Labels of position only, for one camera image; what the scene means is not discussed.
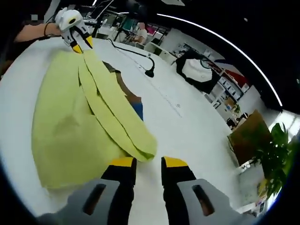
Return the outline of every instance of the wrist strap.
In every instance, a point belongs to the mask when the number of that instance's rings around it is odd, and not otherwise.
[[[49,25],[49,23],[46,23],[46,26],[45,26],[45,28],[44,28],[44,36],[48,36],[48,35],[46,35],[46,29],[47,29],[47,26]]]

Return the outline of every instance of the white cloth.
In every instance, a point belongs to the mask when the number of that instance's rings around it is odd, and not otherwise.
[[[212,79],[211,69],[204,68],[200,61],[196,59],[186,60],[182,72],[187,77],[198,82],[206,82]]]
[[[140,38],[140,37],[143,37],[143,41],[140,42],[140,44],[144,44],[146,39],[147,39],[147,36],[148,36],[148,33],[147,33],[147,30],[146,29],[143,29],[143,30],[138,30],[137,31],[137,35],[136,35],[136,38]]]

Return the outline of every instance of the ceiling light strip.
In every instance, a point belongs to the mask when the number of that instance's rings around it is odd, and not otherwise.
[[[189,23],[191,25],[194,25],[196,27],[199,27],[199,28],[202,28],[206,31],[208,31],[209,33],[211,34],[214,34],[216,35],[218,38],[222,39],[223,41],[227,42],[228,44],[230,44],[232,47],[234,47],[236,50],[238,50],[243,56],[246,57],[246,59],[248,59],[252,64],[253,66],[261,73],[261,75],[264,77],[264,79],[266,80],[266,82],[268,83],[268,85],[270,86],[270,88],[272,89],[275,97],[277,98],[277,101],[279,102],[279,105],[282,107],[282,103],[281,103],[281,100],[277,94],[277,92],[275,91],[273,85],[271,84],[271,82],[268,80],[267,76],[263,73],[263,71],[258,67],[258,65],[256,65],[254,63],[254,61],[252,59],[250,59],[249,56],[247,56],[241,49],[239,49],[236,45],[234,45],[233,43],[231,43],[230,41],[228,41],[226,38],[222,37],[221,35],[217,34],[216,32],[213,32],[212,30],[209,30],[207,29],[206,27],[203,27],[197,23],[194,23],[194,22],[190,22],[190,21],[187,21],[187,20],[184,20],[184,19],[181,19],[181,18],[177,18],[175,16],[171,16],[171,15],[164,15],[164,14],[159,14],[157,13],[157,15],[159,16],[163,16],[163,17],[168,17],[168,18],[172,18],[172,19],[175,19],[175,20],[180,20],[180,21],[183,21],[183,22],[186,22],[186,23]]]

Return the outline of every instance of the white table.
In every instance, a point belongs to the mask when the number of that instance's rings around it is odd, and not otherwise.
[[[47,192],[42,188],[31,153],[38,91],[58,50],[70,51],[61,38],[35,42],[16,59],[0,82],[1,162],[15,191],[35,216],[62,208],[74,190]],[[150,68],[147,58],[124,53],[130,59],[100,39],[94,39],[94,50],[102,60],[121,70],[128,88],[142,97],[145,124],[158,142],[154,160],[137,165],[129,224],[168,224],[161,185],[162,156],[185,160],[196,177],[208,180],[229,196],[234,208],[240,207],[235,166],[226,149],[226,136],[231,131],[204,96],[156,55],[155,77],[148,78],[132,60]],[[56,88],[63,87],[58,83]]]

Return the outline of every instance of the yellow-green cloth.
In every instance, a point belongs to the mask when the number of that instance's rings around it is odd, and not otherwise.
[[[59,52],[43,79],[32,154],[43,187],[99,178],[116,158],[152,159],[157,143],[94,54]]]

